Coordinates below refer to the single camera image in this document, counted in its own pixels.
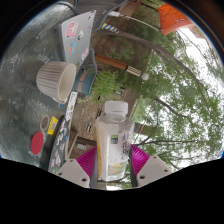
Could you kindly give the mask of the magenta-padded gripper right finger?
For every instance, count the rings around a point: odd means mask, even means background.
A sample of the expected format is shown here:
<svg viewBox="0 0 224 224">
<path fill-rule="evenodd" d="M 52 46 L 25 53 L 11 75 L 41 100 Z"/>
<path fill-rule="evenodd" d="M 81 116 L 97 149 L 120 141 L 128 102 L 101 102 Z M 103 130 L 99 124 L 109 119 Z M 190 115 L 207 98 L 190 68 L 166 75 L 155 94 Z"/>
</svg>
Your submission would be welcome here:
<svg viewBox="0 0 224 224">
<path fill-rule="evenodd" d="M 133 188 L 143 187 L 172 173 L 158 156 L 150 156 L 135 145 L 130 148 L 129 160 Z"/>
</svg>

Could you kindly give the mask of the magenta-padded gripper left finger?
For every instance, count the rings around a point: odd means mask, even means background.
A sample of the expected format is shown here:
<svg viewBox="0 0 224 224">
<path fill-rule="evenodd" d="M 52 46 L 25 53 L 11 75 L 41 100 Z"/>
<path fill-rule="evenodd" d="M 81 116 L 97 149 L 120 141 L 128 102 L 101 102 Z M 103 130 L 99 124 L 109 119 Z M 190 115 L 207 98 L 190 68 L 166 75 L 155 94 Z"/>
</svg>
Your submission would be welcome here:
<svg viewBox="0 0 224 224">
<path fill-rule="evenodd" d="M 77 159 L 67 160 L 56 175 L 81 187 L 95 189 L 98 175 L 97 148 L 89 149 Z"/>
</svg>

